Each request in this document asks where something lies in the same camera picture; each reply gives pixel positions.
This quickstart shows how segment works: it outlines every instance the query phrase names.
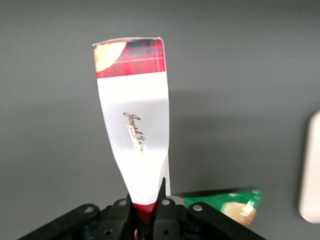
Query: green package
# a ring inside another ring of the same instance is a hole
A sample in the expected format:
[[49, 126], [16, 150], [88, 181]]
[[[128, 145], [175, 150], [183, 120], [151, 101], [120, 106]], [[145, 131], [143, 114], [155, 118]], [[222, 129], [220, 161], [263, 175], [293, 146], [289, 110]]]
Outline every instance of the green package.
[[236, 222], [248, 227], [257, 214], [262, 193], [258, 190], [250, 192], [231, 192], [207, 196], [183, 197], [184, 206], [202, 202], [219, 210]]

